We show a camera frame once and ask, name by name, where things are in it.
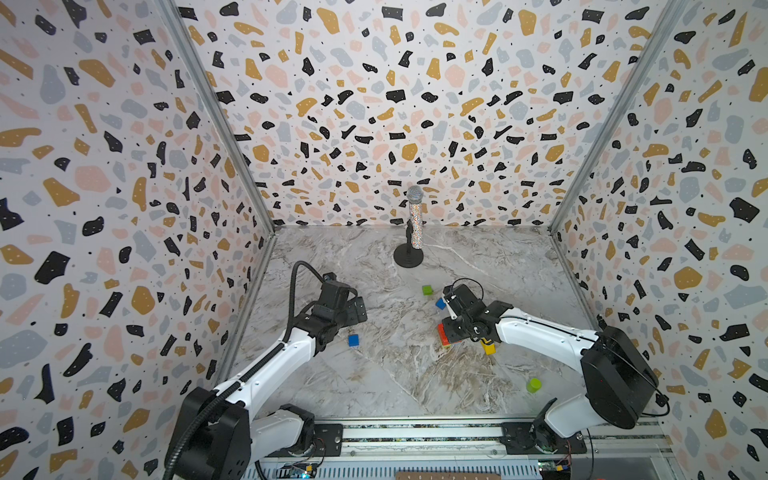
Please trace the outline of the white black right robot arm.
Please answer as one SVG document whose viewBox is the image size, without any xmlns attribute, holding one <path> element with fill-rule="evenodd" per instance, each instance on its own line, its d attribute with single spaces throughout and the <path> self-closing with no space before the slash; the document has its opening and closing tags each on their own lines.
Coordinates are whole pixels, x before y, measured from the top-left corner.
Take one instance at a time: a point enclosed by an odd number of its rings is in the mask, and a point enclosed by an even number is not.
<svg viewBox="0 0 768 480">
<path fill-rule="evenodd" d="M 632 429 L 658 393 L 657 375 L 616 327 L 578 329 L 502 301 L 486 304 L 462 280 L 445 287 L 442 300 L 448 316 L 441 326 L 448 343 L 471 340 L 520 346 L 581 375 L 584 393 L 563 402 L 549 401 L 532 422 L 531 436 L 541 448 L 602 423 Z"/>
</svg>

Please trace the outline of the black round microphone stand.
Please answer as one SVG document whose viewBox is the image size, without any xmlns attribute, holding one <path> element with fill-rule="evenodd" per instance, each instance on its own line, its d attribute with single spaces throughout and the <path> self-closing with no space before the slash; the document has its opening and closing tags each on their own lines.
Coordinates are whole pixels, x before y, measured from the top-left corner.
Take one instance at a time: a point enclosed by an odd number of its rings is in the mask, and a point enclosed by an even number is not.
<svg viewBox="0 0 768 480">
<path fill-rule="evenodd" d="M 402 268 L 415 268 L 423 262 L 423 251 L 413 246 L 413 236 L 414 228 L 409 220 L 406 224 L 406 242 L 398 245 L 393 252 L 395 263 Z"/>
</svg>

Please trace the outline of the right corner aluminium post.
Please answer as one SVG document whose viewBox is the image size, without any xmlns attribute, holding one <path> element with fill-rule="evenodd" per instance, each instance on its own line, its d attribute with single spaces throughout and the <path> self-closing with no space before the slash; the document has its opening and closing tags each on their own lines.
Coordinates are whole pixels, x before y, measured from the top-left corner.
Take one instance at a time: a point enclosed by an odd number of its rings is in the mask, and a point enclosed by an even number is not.
<svg viewBox="0 0 768 480">
<path fill-rule="evenodd" d="M 657 60 L 665 42 L 672 34 L 675 25 L 683 15 L 685 7 L 686 1 L 683 0 L 666 2 L 664 9 L 654 26 L 651 38 L 646 43 L 646 47 L 640 55 L 636 66 L 630 73 L 626 84 L 622 87 L 619 95 L 616 97 L 616 102 L 613 108 L 610 110 L 606 120 L 598 130 L 595 141 L 588 150 L 585 161 L 582 163 L 578 172 L 573 176 L 573 182 L 558 207 L 552 223 L 548 227 L 548 232 L 553 239 L 556 238 L 556 232 L 564 224 L 569 209 L 577 200 L 580 189 L 586 184 L 589 174 L 597 165 L 601 154 L 612 138 L 613 133 L 633 104 L 633 98 L 638 93 L 648 71 Z"/>
</svg>

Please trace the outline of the yellow rectangular wood block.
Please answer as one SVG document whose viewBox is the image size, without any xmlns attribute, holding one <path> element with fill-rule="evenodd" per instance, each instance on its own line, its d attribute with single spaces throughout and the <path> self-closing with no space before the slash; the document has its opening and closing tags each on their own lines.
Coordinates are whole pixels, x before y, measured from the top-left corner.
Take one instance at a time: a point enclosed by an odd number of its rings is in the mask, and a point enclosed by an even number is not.
<svg viewBox="0 0 768 480">
<path fill-rule="evenodd" d="M 496 353 L 496 346 L 492 340 L 482 339 L 481 344 L 486 355 L 494 355 Z"/>
</svg>

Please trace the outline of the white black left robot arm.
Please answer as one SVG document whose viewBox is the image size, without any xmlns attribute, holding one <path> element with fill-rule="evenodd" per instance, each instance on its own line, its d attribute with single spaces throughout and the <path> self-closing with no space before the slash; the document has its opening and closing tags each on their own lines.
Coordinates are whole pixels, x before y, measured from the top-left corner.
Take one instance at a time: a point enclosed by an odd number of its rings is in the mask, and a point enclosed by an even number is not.
<svg viewBox="0 0 768 480">
<path fill-rule="evenodd" d="M 340 330 L 366 321 L 363 298 L 333 279 L 317 300 L 291 320 L 280 339 L 249 366 L 212 389 L 184 399 L 164 460 L 166 479 L 240 479 L 250 466 L 279 450 L 311 449 L 315 417 L 293 405 L 261 416 L 261 408 Z"/>
</svg>

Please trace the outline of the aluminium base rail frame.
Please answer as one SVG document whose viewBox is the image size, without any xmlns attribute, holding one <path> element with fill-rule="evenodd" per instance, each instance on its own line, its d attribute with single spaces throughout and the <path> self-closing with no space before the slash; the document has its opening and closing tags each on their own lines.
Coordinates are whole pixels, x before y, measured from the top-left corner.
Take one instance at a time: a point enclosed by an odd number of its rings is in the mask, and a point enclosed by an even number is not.
<svg viewBox="0 0 768 480">
<path fill-rule="evenodd" d="M 544 453 L 525 439 L 528 422 L 502 417 L 319 419 L 305 441 L 281 414 L 250 435 L 192 445 L 177 479 L 681 479 L 660 426 L 607 424 Z"/>
</svg>

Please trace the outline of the lime green wood cylinder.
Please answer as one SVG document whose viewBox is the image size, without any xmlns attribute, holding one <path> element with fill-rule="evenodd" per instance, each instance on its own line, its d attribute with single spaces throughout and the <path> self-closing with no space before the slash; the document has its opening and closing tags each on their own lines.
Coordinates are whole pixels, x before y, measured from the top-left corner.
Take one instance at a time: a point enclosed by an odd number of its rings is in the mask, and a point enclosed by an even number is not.
<svg viewBox="0 0 768 480">
<path fill-rule="evenodd" d="M 538 378 L 532 378 L 526 384 L 526 389 L 531 394 L 538 392 L 541 388 L 542 382 Z"/>
</svg>

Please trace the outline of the left corner aluminium post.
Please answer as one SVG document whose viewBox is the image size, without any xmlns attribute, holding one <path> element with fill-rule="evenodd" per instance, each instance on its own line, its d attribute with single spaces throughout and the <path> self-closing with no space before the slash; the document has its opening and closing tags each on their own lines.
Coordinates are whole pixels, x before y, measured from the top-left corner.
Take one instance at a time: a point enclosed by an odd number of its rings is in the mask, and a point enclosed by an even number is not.
<svg viewBox="0 0 768 480">
<path fill-rule="evenodd" d="M 254 205 L 259 225 L 263 227 L 268 238 L 273 237 L 275 235 L 273 222 L 267 213 L 258 187 L 256 186 L 251 171 L 244 160 L 243 153 L 238 148 L 235 135 L 223 114 L 215 90 L 207 79 L 204 65 L 196 52 L 194 42 L 187 33 L 176 3 L 171 0 L 157 0 L 155 4 L 169 29 L 170 37 L 178 47 L 179 56 L 184 61 L 189 71 L 191 81 L 195 85 L 200 100 L 206 111 L 209 113 L 211 122 L 219 134 L 227 154 L 233 162 L 235 171 L 243 183 L 243 188 Z"/>
</svg>

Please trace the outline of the corner aluminium post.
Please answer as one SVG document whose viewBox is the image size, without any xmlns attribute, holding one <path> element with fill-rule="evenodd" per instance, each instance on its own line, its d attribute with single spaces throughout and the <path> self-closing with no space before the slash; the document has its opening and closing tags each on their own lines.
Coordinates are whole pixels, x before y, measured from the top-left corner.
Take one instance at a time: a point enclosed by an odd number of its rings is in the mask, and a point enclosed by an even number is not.
<svg viewBox="0 0 768 480">
<path fill-rule="evenodd" d="M 577 200 L 580 189 L 586 184 L 589 174 L 597 165 L 601 154 L 612 138 L 613 133 L 633 104 L 633 98 L 638 93 L 648 71 L 657 60 L 665 42 L 672 34 L 675 25 L 683 15 L 685 7 L 686 1 L 683 0 L 666 2 L 664 9 L 654 26 L 651 38 L 646 43 L 646 47 L 640 55 L 636 66 L 630 73 L 626 84 L 622 87 L 619 95 L 616 97 L 616 102 L 613 108 L 610 110 L 606 120 L 598 130 L 595 141 L 588 150 L 585 161 L 582 163 L 578 172 L 573 176 L 573 182 L 558 207 L 552 223 L 548 227 L 548 232 L 553 239 L 556 238 L 556 232 L 564 224 L 569 209 Z"/>
<path fill-rule="evenodd" d="M 273 237 L 275 235 L 273 222 L 267 213 L 258 187 L 256 186 L 251 171 L 244 160 L 243 153 L 238 148 L 235 135 L 223 114 L 215 90 L 207 79 L 204 65 L 196 52 L 194 42 L 187 33 L 176 3 L 171 0 L 157 0 L 155 4 L 169 29 L 170 37 L 178 47 L 179 56 L 184 61 L 189 71 L 191 81 L 195 85 L 200 100 L 206 111 L 209 113 L 211 122 L 219 134 L 227 154 L 233 162 L 235 171 L 243 183 L 243 188 L 254 205 L 259 225 L 263 227 L 268 238 Z"/>
</svg>

